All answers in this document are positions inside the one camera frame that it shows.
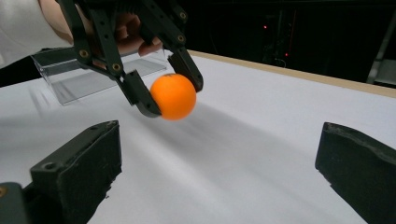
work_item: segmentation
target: bolt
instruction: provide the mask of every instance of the bolt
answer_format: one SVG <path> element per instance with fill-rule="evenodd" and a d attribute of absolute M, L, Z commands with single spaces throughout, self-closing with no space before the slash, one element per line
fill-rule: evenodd
<path fill-rule="evenodd" d="M 179 42 L 184 42 L 184 35 L 179 35 L 177 39 Z"/>
<path fill-rule="evenodd" d="M 187 14 L 185 13 L 185 12 L 180 12 L 180 18 L 181 19 L 183 19 L 183 20 L 186 20 L 186 18 L 187 18 Z"/>
<path fill-rule="evenodd" d="M 117 63 L 113 63 L 112 67 L 113 67 L 113 70 L 116 71 L 116 72 L 121 70 L 121 66 L 119 64 L 117 64 Z"/>
<path fill-rule="evenodd" d="M 88 58 L 88 57 L 90 56 L 90 54 L 88 53 L 87 50 L 81 49 L 81 50 L 79 51 L 79 56 L 81 56 L 81 57 L 83 57 L 83 58 Z"/>

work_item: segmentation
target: black robotic claw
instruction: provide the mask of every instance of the black robotic claw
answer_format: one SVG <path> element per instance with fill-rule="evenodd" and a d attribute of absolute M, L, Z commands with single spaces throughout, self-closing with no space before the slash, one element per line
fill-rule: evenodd
<path fill-rule="evenodd" d="M 141 21 L 140 35 L 151 44 L 157 36 L 166 49 L 173 52 L 168 58 L 176 73 L 188 78 L 198 92 L 204 79 L 185 49 L 186 36 L 182 30 L 188 15 L 176 0 L 57 0 L 74 38 L 74 49 L 82 68 L 88 68 L 117 81 L 131 105 L 137 105 L 148 117 L 161 111 L 152 99 L 137 71 L 126 74 L 114 39 L 115 20 L 119 13 L 136 14 Z M 100 55 L 92 53 L 84 24 L 77 7 L 93 23 Z"/>

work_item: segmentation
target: white surface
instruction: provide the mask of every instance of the white surface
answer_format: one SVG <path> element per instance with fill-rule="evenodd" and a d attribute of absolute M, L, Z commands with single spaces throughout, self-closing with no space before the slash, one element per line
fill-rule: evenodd
<path fill-rule="evenodd" d="M 178 122 L 144 117 L 118 87 L 67 106 L 42 79 L 0 89 L 0 182 L 26 186 L 30 167 L 117 119 L 123 172 L 92 224 L 364 223 L 315 169 L 322 125 L 396 148 L 396 99 L 193 59 L 205 86 Z"/>
<path fill-rule="evenodd" d="M 44 18 L 38 1 L 0 1 L 0 68 L 42 49 L 69 47 Z"/>

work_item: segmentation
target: human hand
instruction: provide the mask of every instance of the human hand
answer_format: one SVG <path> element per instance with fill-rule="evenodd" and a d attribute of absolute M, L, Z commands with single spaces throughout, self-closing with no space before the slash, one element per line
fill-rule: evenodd
<path fill-rule="evenodd" d="M 59 4 L 55 0 L 38 0 L 41 10 L 49 25 L 55 33 L 62 39 L 73 43 L 73 35 L 64 18 Z M 80 12 L 81 19 L 88 36 L 90 36 L 90 44 L 95 48 L 93 37 L 92 23 L 87 20 Z M 139 34 L 140 20 L 137 15 L 130 13 L 122 13 L 118 15 L 116 20 L 115 40 L 120 54 L 138 51 L 139 55 L 144 56 L 148 53 L 156 51 L 163 47 L 163 43 L 155 37 L 151 45 L 145 43 Z"/>

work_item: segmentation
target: white table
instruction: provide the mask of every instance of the white table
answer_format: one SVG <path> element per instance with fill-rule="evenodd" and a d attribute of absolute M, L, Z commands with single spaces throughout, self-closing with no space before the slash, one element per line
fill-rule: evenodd
<path fill-rule="evenodd" d="M 43 79 L 0 89 L 0 182 L 26 186 L 37 162 L 117 119 L 123 172 L 90 223 L 364 223 L 315 169 L 321 129 L 396 148 L 395 90 L 191 54 L 205 86 L 177 122 L 144 117 L 118 87 L 67 106 Z"/>

